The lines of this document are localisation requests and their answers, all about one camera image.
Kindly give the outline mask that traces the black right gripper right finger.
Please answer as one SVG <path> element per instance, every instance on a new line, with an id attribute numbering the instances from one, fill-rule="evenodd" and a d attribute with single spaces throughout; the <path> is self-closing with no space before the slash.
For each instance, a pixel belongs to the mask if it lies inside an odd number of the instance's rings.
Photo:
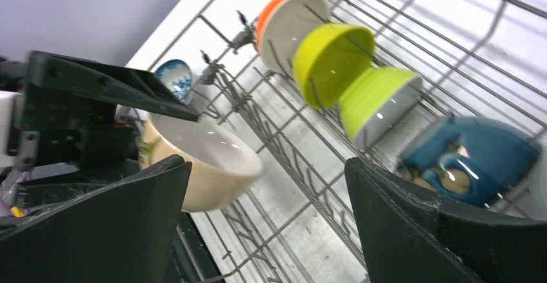
<path id="1" fill-rule="evenodd" d="M 344 175 L 372 282 L 545 282 L 546 223 L 476 208 L 354 157 Z"/>

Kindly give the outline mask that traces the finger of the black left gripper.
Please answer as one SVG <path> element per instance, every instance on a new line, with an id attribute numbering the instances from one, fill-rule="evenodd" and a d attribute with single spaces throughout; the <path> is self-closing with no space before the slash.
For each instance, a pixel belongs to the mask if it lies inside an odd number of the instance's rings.
<path id="1" fill-rule="evenodd" d="M 28 56 L 30 82 L 49 90 L 119 104 L 196 122 L 196 109 L 176 99 L 152 73 L 66 55 L 32 51 Z"/>

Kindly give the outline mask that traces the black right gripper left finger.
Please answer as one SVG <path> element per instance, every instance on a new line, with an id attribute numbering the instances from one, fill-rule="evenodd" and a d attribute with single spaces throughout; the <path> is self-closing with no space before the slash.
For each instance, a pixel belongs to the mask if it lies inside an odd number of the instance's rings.
<path id="1" fill-rule="evenodd" d="M 25 217 L 1 219 L 2 282 L 162 282 L 192 163 L 171 155 Z"/>

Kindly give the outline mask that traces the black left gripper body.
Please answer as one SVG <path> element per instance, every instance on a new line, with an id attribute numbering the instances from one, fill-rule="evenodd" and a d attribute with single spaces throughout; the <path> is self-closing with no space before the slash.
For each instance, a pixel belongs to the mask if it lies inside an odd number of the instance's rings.
<path id="1" fill-rule="evenodd" d="M 119 104 L 30 82 L 27 62 L 1 60 L 1 166 L 29 171 L 73 163 L 79 168 L 132 157 L 135 132 L 116 117 Z"/>

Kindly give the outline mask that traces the blue white patterned bowl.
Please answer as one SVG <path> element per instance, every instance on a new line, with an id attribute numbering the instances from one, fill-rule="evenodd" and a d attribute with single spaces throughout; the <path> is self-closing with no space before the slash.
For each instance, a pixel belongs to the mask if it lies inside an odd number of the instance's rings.
<path id="1" fill-rule="evenodd" d="M 181 102 L 192 104 L 194 75 L 190 67 L 180 59 L 170 59 L 161 64 L 154 72 L 155 76 Z"/>

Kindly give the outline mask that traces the white bowl with tan outside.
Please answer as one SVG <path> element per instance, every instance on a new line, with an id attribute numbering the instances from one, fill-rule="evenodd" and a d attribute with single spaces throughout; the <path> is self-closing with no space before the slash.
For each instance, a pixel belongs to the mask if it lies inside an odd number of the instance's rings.
<path id="1" fill-rule="evenodd" d="M 139 166 L 145 169 L 173 154 L 192 163 L 182 205 L 185 212 L 227 207 L 263 173 L 260 157 L 225 128 L 149 113 L 140 134 Z"/>

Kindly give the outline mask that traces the white bowl orange outside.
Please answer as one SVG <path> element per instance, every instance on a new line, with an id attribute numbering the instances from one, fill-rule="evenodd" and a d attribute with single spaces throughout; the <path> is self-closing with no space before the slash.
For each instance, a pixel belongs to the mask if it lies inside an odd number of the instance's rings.
<path id="1" fill-rule="evenodd" d="M 267 69 L 289 73 L 302 40 L 329 17 L 328 0 L 271 0 L 255 30 L 258 53 Z"/>

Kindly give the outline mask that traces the yellow green bowl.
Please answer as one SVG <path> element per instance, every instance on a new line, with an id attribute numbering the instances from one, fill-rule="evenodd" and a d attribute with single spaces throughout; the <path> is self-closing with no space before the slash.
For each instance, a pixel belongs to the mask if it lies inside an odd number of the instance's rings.
<path id="1" fill-rule="evenodd" d="M 372 63 L 375 41 L 366 27 L 326 23 L 310 32 L 292 60 L 292 75 L 312 108 L 334 105 Z"/>

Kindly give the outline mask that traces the lime green bowl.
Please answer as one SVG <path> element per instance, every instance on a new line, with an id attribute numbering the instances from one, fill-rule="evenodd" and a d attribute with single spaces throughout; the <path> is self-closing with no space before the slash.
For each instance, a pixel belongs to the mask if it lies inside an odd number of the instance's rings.
<path id="1" fill-rule="evenodd" d="M 422 77 L 396 67 L 369 68 L 339 99 L 341 124 L 358 150 L 371 147 L 419 100 Z"/>

